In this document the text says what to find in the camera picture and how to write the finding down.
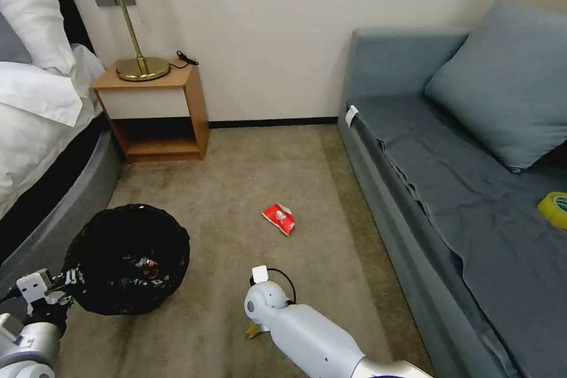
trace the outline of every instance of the gray pillow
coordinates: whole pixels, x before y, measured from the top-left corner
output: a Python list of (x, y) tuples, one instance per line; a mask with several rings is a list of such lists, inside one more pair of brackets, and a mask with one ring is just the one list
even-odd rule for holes
[(513, 172), (567, 139), (567, 16), (498, 0), (426, 96)]
[(8, 21), (0, 14), (0, 62), (31, 64), (31, 56)]

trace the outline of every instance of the black cable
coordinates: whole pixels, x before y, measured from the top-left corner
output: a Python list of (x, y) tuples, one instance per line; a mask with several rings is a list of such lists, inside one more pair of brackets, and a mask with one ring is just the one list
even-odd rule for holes
[(0, 298), (0, 304), (2, 304), (4, 301), (8, 301), (9, 299), (16, 298), (20, 295), (21, 295), (21, 292), (19, 291), (18, 287), (12, 286), (8, 290), (8, 293), (6, 295), (4, 295), (2, 298)]
[(288, 275), (286, 275), (285, 273), (283, 273), (280, 269), (275, 269), (275, 268), (268, 268), (268, 272), (277, 272), (277, 273), (281, 273), (283, 275), (284, 278), (286, 278), (289, 282), (289, 284), (291, 285), (291, 289), (294, 292), (294, 303), (293, 304), (297, 304), (297, 298), (295, 296), (295, 286), (294, 283), (291, 281), (291, 279), (289, 278)]
[(173, 66), (173, 68), (183, 69), (183, 68), (187, 68), (188, 65), (195, 65), (195, 66), (199, 65), (199, 62), (197, 62), (197, 61), (195, 61), (195, 60), (193, 60), (193, 59), (189, 59), (189, 58), (185, 55), (185, 53), (183, 53), (181, 50), (178, 50), (178, 51), (177, 51), (177, 57), (178, 57), (179, 59), (181, 59), (182, 61), (184, 61), (184, 62), (185, 62), (185, 65), (183, 65), (182, 67), (178, 67), (177, 65), (172, 64), (172, 63), (170, 62), (170, 65)]

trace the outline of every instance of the yellow tape roll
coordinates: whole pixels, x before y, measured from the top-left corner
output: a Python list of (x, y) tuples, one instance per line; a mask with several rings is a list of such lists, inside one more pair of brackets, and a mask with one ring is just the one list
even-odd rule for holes
[(551, 192), (537, 209), (555, 226), (567, 230), (567, 193)]

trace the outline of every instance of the garbage bag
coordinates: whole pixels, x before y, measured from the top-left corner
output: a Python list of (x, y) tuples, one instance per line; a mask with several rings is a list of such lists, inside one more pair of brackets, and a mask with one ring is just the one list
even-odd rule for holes
[(97, 213), (75, 237), (64, 271), (78, 269), (75, 300), (102, 315), (151, 312), (181, 285), (189, 234), (164, 210), (130, 204)]

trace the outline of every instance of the gray bed base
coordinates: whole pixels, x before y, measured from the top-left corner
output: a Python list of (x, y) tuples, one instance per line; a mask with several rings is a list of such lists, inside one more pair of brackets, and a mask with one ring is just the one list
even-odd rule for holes
[[(121, 159), (110, 131), (103, 131), (85, 168), (51, 213), (2, 264), (0, 295), (15, 280), (41, 268), (59, 273), (67, 248), (76, 234), (98, 211), (104, 210), (114, 192)], [(25, 304), (10, 300), (0, 313), (22, 317)]]
[(345, 122), (350, 99), (423, 93), (466, 29), (354, 32), (338, 127), (437, 378), (507, 377), (422, 251), (360, 136)]

